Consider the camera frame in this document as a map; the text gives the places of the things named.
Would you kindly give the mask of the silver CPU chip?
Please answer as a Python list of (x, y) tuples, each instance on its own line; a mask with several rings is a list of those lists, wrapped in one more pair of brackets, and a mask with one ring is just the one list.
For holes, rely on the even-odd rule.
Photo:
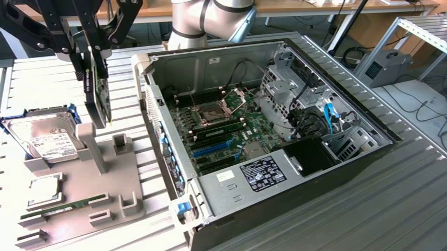
[(50, 176), (42, 177), (32, 180), (30, 186), (30, 194), (27, 206), (35, 206), (38, 204), (55, 201), (62, 197), (59, 191), (59, 177)]

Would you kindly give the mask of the grey parts rack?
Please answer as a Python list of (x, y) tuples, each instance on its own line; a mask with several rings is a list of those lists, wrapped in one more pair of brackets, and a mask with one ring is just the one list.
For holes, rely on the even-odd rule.
[[(122, 133), (107, 141), (96, 142), (95, 136), (94, 125), (79, 124), (76, 138), (86, 147), (75, 151), (74, 157), (54, 164), (43, 158), (24, 161), (36, 175), (32, 180), (50, 176), (59, 177), (62, 195), (55, 201), (31, 207), (26, 205), (27, 212), (18, 217), (22, 228), (15, 246), (26, 251), (38, 250), (108, 229), (139, 219), (146, 214), (132, 138)], [(107, 194), (107, 197), (90, 202), (84, 208), (20, 220), (20, 216), (30, 212), (100, 194)]]

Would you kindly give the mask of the aluminium frame table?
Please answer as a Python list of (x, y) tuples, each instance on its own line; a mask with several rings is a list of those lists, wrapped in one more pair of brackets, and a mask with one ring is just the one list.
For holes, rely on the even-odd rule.
[(423, 42), (429, 43), (442, 52), (434, 63), (418, 77), (419, 80), (423, 80), (441, 61), (447, 59), (447, 16), (442, 14), (433, 16), (398, 17), (379, 40), (378, 45), (374, 47), (374, 50), (365, 61), (365, 65), (358, 68), (358, 75), (362, 75), (366, 72), (398, 28), (403, 28), (410, 35), (417, 36)]

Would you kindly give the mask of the black stand pole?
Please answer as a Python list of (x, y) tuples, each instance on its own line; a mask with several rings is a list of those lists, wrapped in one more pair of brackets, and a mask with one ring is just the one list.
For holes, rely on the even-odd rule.
[(335, 38), (334, 38), (334, 41), (330, 45), (330, 48), (329, 48), (329, 53), (331, 56), (334, 56), (337, 54), (337, 51), (342, 45), (342, 42), (345, 40), (345, 38), (347, 37), (349, 35), (349, 32), (354, 26), (354, 23), (365, 9), (365, 6), (367, 5), (367, 2), (369, 0), (362, 0), (361, 2), (361, 5), (358, 7), (358, 9), (355, 10), (354, 14), (349, 14), (339, 26), (339, 29), (338, 31), (335, 32)]

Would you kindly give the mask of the blue expansion slot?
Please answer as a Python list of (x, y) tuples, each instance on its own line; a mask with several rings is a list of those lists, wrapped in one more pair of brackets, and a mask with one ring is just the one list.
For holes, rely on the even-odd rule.
[(203, 148), (200, 148), (198, 150), (194, 150), (192, 157), (200, 157), (200, 156), (205, 156), (207, 154), (215, 153), (221, 150), (226, 150), (231, 147), (233, 143), (234, 143), (234, 139), (226, 140), (226, 141), (219, 142), (219, 143), (214, 143), (209, 146), (205, 146)]

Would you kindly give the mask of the green RAM stick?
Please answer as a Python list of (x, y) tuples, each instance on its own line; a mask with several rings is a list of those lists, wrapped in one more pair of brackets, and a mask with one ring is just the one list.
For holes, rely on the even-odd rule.
[(88, 197), (87, 199), (78, 200), (78, 201), (67, 203), (67, 204), (62, 204), (59, 206), (54, 206), (48, 209), (42, 209), (42, 210), (39, 209), (34, 212), (30, 212), (28, 214), (22, 215), (20, 220), (30, 219), (30, 218), (32, 218), (35, 216), (39, 216), (39, 215), (44, 216), (44, 217), (46, 216), (52, 216), (52, 215), (72, 211), (75, 209), (84, 208), (84, 207), (88, 206), (90, 202), (92, 202), (98, 199), (104, 199), (106, 197), (107, 197), (107, 194), (100, 194), (100, 195)]
[(245, 126), (246, 121), (227, 121), (226, 123), (195, 129), (192, 131), (192, 137), (195, 138), (195, 140), (206, 140), (213, 137), (239, 131), (245, 128)]

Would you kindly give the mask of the grey power supply unit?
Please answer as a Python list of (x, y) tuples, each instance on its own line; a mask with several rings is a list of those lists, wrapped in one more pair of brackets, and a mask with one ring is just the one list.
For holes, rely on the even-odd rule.
[(277, 150), (199, 177), (211, 217), (221, 219), (301, 185), (301, 170), (297, 158)]

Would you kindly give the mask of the metal socket cover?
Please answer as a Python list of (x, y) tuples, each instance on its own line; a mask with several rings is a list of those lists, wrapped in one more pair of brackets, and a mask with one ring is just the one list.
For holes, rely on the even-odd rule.
[(238, 88), (234, 88), (219, 101), (221, 107), (227, 117), (230, 117), (246, 103), (246, 95)]

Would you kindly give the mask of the CPU socket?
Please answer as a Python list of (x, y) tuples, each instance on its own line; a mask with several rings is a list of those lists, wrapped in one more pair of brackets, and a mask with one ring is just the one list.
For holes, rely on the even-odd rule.
[(230, 120), (233, 117), (231, 114), (233, 111), (225, 100), (194, 105), (191, 108), (191, 115), (196, 121), (196, 125), (202, 127)]

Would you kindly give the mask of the silver chipset heatsink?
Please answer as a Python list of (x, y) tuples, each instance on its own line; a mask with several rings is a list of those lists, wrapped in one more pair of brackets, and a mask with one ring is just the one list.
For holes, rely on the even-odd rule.
[(266, 151), (261, 143), (258, 141), (254, 141), (245, 146), (245, 153), (249, 156), (249, 158), (257, 158), (265, 155)]

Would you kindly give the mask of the silver disk bay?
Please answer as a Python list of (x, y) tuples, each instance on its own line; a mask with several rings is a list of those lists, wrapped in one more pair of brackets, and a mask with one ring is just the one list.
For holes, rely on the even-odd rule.
[(325, 135), (322, 139), (338, 159), (343, 162), (363, 152), (374, 151), (379, 147), (377, 140), (359, 126), (353, 126), (343, 132)]

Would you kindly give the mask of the open black PC case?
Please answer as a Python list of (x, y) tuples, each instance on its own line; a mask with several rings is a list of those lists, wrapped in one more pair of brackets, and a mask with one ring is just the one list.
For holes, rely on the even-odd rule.
[[(278, 47), (283, 44), (293, 46), (338, 95), (331, 106), (338, 113), (338, 117), (331, 119), (339, 126), (335, 133), (359, 126), (377, 140), (379, 147), (343, 162), (323, 142), (323, 135), (291, 139), (291, 132), (285, 133), (286, 141), (275, 145), (269, 153), (285, 150), (289, 157), (297, 158), (305, 182), (249, 208), (215, 219), (202, 195), (202, 176), (192, 167), (168, 111), (168, 103), (175, 95), (190, 96), (188, 88), (192, 95), (247, 88), (262, 97), (261, 85), (266, 68)], [(307, 38), (283, 38), (142, 53), (135, 55), (131, 61), (138, 86), (146, 90), (144, 104), (166, 168), (174, 224), (187, 237), (191, 251), (210, 250), (345, 185), (389, 153), (401, 140), (361, 101), (362, 98), (373, 98), (373, 93), (362, 87), (342, 64)]]

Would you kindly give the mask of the Nvidia graphics card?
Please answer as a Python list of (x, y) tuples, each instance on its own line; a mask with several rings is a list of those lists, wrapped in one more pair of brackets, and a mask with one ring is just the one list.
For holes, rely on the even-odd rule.
[(84, 53), (84, 63), (84, 104), (96, 129), (104, 129), (112, 120), (108, 74), (99, 69), (94, 53)]

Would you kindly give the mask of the grey control box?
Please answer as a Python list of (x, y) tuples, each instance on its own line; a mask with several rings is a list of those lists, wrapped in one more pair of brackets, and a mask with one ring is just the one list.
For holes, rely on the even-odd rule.
[(409, 67), (413, 64), (413, 56), (405, 54), (395, 49), (382, 50), (370, 67), (362, 75), (358, 75), (358, 68), (365, 65), (365, 61), (370, 56), (370, 52), (363, 55), (363, 58), (354, 70), (354, 75), (370, 88), (390, 85), (394, 81), (407, 73)]

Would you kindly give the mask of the silver drive cage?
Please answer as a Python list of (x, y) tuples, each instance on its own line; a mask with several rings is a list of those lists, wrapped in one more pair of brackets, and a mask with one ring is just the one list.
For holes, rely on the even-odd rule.
[(262, 108), (290, 138), (329, 135), (339, 131), (333, 100), (338, 96), (321, 74), (290, 45), (281, 45), (262, 81)]

